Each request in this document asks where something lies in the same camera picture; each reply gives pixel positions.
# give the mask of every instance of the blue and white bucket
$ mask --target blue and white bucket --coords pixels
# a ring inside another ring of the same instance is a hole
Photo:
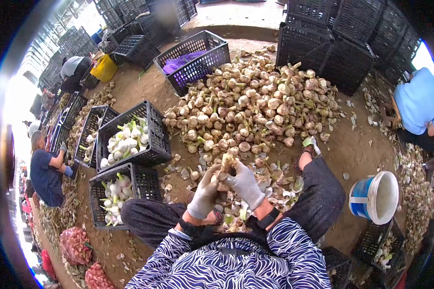
[[[387,224],[398,206],[397,178],[389,171],[381,171],[356,182],[350,189],[349,209],[353,215]]]

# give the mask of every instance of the black wrist strap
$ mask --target black wrist strap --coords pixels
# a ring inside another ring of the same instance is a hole
[[[195,226],[192,223],[185,222],[182,218],[179,219],[180,227],[182,227],[182,232],[190,237],[197,237],[201,235],[204,226]]]
[[[260,228],[265,229],[271,223],[275,222],[278,215],[279,215],[278,209],[273,207],[273,210],[268,215],[266,215],[262,220],[258,221],[257,225],[259,225]]]

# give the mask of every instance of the blue shirt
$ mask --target blue shirt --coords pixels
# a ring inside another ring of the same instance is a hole
[[[426,67],[413,72],[410,82],[397,85],[395,102],[405,129],[421,135],[434,124],[434,76]]]
[[[58,207],[63,204],[64,196],[61,191],[61,177],[56,168],[49,166],[50,160],[57,157],[56,153],[48,153],[38,149],[31,157],[29,177],[36,194],[49,207]]]
[[[225,238],[190,251],[190,240],[169,231],[124,288],[331,288],[321,250],[295,221],[283,218],[267,233],[267,243],[276,256],[245,238]],[[221,247],[251,254],[224,255]]]

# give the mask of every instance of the wave-pattern shirt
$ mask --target wave-pattern shirt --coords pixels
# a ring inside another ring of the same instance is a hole
[[[325,258],[299,224],[283,218],[267,234],[273,253],[245,238],[225,238],[190,251],[190,241],[169,233],[125,286],[139,288],[331,288]],[[249,255],[224,255],[219,248]]]

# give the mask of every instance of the hand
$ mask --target hand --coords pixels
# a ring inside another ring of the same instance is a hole
[[[191,217],[204,220],[214,209],[219,181],[211,182],[211,177],[219,169],[220,165],[211,166],[199,182],[196,193],[186,209]]]
[[[241,199],[248,203],[249,208],[254,211],[264,200],[265,194],[260,191],[252,171],[239,160],[236,161],[236,177],[220,174],[219,179],[234,189]]]
[[[60,149],[61,149],[64,153],[66,153],[66,151],[68,150],[68,148],[66,147],[66,144],[65,144],[64,142],[61,142]]]

